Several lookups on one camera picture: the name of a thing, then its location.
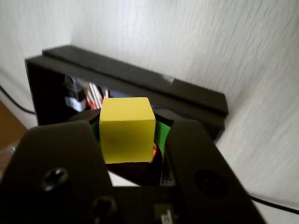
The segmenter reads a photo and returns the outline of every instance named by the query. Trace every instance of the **wooden floor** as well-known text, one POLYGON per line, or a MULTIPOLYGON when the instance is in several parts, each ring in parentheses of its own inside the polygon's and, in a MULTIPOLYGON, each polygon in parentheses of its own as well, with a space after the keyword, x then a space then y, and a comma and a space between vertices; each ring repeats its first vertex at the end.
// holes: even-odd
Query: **wooden floor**
POLYGON ((26 128, 0 101, 0 150, 18 141, 26 131, 26 128))

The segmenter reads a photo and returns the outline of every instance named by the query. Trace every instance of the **red object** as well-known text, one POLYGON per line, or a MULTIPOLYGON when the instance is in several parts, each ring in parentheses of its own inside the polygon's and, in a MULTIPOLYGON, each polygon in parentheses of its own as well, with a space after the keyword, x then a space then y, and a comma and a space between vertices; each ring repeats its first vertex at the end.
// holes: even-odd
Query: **red object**
POLYGON ((152 163, 152 162, 153 162, 156 153, 157 153, 157 146, 154 144, 154 147, 153 147, 153 159, 152 159, 152 161, 150 161, 149 163, 152 163))

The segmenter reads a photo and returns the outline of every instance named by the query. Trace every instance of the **black cable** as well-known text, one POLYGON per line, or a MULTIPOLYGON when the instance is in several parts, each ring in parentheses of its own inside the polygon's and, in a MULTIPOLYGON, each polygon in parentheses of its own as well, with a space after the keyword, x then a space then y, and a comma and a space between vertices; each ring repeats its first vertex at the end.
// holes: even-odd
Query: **black cable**
POLYGON ((262 199, 253 197, 253 196, 251 196, 251 195, 249 195, 249 197, 250 197, 250 199, 251 199, 252 201, 255 201, 255 202, 258 202, 258 203, 261 203, 261 204, 264 204, 264 205, 267 205, 267 206, 276 208, 276 209, 280 209, 280 210, 283 210, 283 211, 288 211, 288 212, 291 212, 291 213, 294 213, 294 214, 299 215, 299 211, 296 210, 296 209, 291 209, 291 208, 288 208, 288 207, 285 207, 285 206, 282 206, 282 205, 273 204, 273 203, 271 203, 271 202, 267 202, 267 201, 264 201, 264 200, 262 200, 262 199))
POLYGON ((3 88, 2 86, 0 85, 0 90, 1 92, 3 92, 3 94, 14 104, 16 105, 19 109, 21 109, 22 111, 26 112, 26 113, 29 113, 29 114, 33 114, 35 115, 36 113, 34 111, 30 111, 30 110, 27 110, 25 109, 24 107, 22 107, 21 105, 19 105, 3 88))

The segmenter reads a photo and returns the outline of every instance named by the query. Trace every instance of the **screw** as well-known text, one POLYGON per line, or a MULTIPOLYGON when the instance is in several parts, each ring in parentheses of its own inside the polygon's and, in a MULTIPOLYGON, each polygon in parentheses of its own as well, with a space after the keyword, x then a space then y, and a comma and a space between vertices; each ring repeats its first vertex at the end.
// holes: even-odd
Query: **screw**
POLYGON ((64 168, 55 168, 49 170, 42 182, 44 191, 51 191, 55 187, 65 183, 69 178, 69 174, 64 168))
POLYGON ((95 199, 92 209, 93 223, 100 224, 111 221, 116 210, 116 202, 112 197, 102 196, 95 199))

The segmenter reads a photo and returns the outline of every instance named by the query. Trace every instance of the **black plastic part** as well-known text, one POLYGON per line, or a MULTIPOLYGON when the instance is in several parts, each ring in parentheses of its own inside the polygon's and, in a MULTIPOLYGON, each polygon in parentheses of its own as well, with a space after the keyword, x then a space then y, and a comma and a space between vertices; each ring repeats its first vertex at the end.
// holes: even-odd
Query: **black plastic part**
MULTIPOLYGON (((264 224, 199 122, 176 121, 166 139, 165 156, 175 186, 113 188, 87 121, 30 129, 0 185, 0 222, 65 224, 100 219, 152 224, 157 223, 155 204, 170 204, 177 223, 264 224), (60 167, 67 170, 68 181, 45 192, 41 186, 45 174, 60 167), (211 195, 199 188, 196 174, 201 170, 221 176, 225 192, 211 195)), ((218 184, 212 183, 206 186, 217 189, 218 184)))
POLYGON ((1 223, 86 223, 95 198, 112 184, 86 121, 40 126, 21 140, 0 185, 1 223), (45 192, 41 183, 56 167, 69 182, 45 192))
POLYGON ((148 97, 151 104, 160 105, 184 117, 199 120, 213 140, 216 140, 224 130, 225 116, 219 113, 213 113, 188 101, 125 82, 113 76, 46 56, 26 60, 26 68, 39 125, 60 123, 77 114, 75 110, 65 105, 63 82, 67 75, 134 97, 148 97))
POLYGON ((176 121, 164 155, 193 223, 264 223, 199 122, 176 121))
POLYGON ((75 46, 62 46, 44 50, 43 55, 58 58, 149 90, 179 98, 205 110, 222 114, 224 117, 228 115, 225 95, 220 92, 195 86, 75 46))

